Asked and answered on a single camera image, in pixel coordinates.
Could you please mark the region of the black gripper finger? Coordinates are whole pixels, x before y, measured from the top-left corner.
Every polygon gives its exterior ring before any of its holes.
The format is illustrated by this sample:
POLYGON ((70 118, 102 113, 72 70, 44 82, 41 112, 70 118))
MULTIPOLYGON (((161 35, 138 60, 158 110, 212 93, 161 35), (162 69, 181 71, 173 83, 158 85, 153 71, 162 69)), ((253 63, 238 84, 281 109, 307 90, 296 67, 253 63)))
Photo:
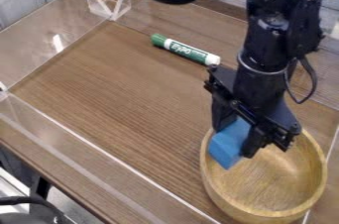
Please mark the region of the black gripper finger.
POLYGON ((241 146, 241 154, 250 159, 257 150, 267 145, 267 131, 259 126, 250 126, 246 138, 241 146))
POLYGON ((212 94, 212 127, 216 132, 224 130, 237 120, 230 101, 232 98, 218 93, 212 94))

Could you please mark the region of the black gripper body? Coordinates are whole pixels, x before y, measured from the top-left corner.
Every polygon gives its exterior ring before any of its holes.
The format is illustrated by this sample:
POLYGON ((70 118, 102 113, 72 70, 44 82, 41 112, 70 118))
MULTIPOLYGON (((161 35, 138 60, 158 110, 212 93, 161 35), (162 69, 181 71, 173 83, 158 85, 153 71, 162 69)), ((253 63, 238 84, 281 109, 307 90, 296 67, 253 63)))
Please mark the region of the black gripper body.
POLYGON ((232 98, 230 107, 237 118, 242 118, 250 126, 263 128, 267 131, 267 145, 275 144, 285 152, 301 131, 283 97, 295 62, 268 71, 257 67, 244 51, 237 54, 237 62, 236 70, 222 65, 208 67, 209 78, 204 88, 210 94, 218 93, 232 98))

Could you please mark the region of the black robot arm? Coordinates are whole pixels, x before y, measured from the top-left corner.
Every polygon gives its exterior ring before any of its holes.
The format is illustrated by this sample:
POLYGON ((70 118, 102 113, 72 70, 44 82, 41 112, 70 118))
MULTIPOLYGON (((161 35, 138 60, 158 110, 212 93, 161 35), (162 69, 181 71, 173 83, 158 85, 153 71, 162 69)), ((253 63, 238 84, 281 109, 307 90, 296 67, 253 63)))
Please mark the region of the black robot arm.
POLYGON ((213 129, 221 131, 242 119, 249 124, 240 140, 240 155, 252 158, 273 144, 287 150, 300 134, 300 124, 283 96, 301 66, 317 81, 307 55, 317 50, 321 0, 246 0, 248 32, 234 70, 208 68, 205 89, 212 94, 213 129))

